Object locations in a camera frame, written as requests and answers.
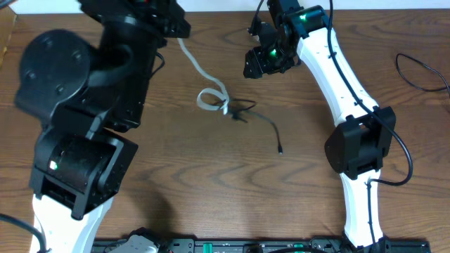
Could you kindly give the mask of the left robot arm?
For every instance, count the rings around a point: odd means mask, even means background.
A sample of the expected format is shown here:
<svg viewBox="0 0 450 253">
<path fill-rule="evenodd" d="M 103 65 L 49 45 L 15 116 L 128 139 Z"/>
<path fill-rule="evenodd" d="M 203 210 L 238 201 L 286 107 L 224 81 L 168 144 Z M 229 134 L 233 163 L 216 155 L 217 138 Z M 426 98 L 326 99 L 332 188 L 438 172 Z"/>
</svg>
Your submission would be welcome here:
<svg viewBox="0 0 450 253">
<path fill-rule="evenodd" d="M 138 149 L 158 50 L 191 31 L 175 0 L 83 0 L 102 25 L 98 46 L 69 30 L 32 40 L 20 61 L 15 105 L 41 123 L 30 188 L 32 252 L 90 252 Z"/>
</svg>

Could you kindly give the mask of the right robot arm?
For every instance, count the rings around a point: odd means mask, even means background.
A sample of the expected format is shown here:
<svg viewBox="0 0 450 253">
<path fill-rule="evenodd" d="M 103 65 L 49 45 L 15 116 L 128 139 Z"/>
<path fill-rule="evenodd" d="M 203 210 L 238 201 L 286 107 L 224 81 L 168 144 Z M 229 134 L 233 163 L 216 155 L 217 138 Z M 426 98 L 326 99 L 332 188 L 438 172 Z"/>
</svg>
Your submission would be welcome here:
<svg viewBox="0 0 450 253">
<path fill-rule="evenodd" d="M 344 246 L 352 251 L 384 252 L 387 240 L 378 218 L 378 184 L 396 116 L 380 108 L 347 62 L 333 28 L 333 13 L 298 1 L 268 1 L 272 24 L 254 16 L 249 33 L 259 46 L 245 55 L 243 75 L 259 79 L 303 63 L 313 74 L 330 108 L 335 128 L 324 150 L 340 176 L 346 221 Z"/>
</svg>

